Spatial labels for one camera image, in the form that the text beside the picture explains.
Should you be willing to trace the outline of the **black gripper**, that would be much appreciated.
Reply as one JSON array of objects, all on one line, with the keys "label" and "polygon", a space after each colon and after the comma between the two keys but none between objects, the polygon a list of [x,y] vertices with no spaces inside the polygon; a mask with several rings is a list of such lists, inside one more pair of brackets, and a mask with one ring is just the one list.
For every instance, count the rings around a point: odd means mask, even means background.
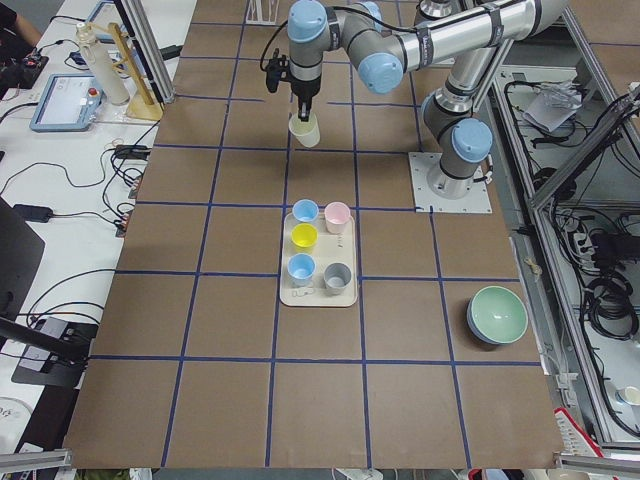
[{"label": "black gripper", "polygon": [[308,122],[311,114],[311,101],[320,91],[320,77],[313,80],[293,78],[291,89],[298,98],[298,118]]}]

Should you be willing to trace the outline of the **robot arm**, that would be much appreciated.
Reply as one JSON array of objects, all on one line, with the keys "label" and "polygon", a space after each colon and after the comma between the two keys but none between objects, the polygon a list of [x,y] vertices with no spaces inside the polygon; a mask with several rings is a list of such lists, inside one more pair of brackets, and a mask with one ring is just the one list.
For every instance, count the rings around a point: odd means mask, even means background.
[{"label": "robot arm", "polygon": [[422,116],[444,155],[441,172],[448,179],[463,178],[474,172],[475,163],[463,158],[452,137],[471,118],[477,92],[483,81],[491,80],[502,45],[544,31],[566,6],[564,1],[492,1],[435,19],[428,16],[426,2],[420,2],[412,27],[392,26],[384,34],[387,25],[373,2],[325,6],[297,1],[283,26],[288,54],[263,59],[261,67],[270,91],[281,81],[290,84],[298,99],[297,117],[307,122],[329,51],[344,50],[362,83],[378,95],[394,90],[409,72],[453,59],[447,81],[426,98]]}]

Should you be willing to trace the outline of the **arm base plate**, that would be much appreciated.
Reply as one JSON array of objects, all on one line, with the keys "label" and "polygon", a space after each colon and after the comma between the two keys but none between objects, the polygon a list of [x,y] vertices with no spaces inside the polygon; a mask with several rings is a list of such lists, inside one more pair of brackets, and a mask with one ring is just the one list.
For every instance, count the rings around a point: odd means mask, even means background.
[{"label": "arm base plate", "polygon": [[485,172],[478,164],[472,178],[457,180],[440,169],[440,153],[410,152],[415,210],[420,213],[491,214]]}]

